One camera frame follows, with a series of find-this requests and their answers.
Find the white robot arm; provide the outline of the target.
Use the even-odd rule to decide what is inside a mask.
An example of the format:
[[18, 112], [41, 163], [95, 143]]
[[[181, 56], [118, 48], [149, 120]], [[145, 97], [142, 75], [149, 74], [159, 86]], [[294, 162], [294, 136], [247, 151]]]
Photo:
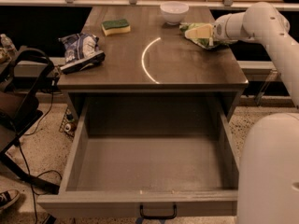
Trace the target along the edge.
[[299, 44], [288, 20], [258, 2], [212, 23], [191, 25], [184, 36], [209, 46], [245, 41], [263, 46], [292, 100], [293, 110], [260, 118], [241, 150], [235, 224], [299, 224]]

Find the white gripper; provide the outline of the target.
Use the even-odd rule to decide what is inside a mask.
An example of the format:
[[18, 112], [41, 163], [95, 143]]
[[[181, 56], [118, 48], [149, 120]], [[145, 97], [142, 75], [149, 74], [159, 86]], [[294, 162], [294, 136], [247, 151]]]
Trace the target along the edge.
[[228, 44], [231, 39], [226, 33], [226, 25], [230, 18], [231, 14], [220, 16], [212, 25], [207, 23], [188, 29], [185, 32], [185, 36], [189, 39], [213, 37], [215, 44]]

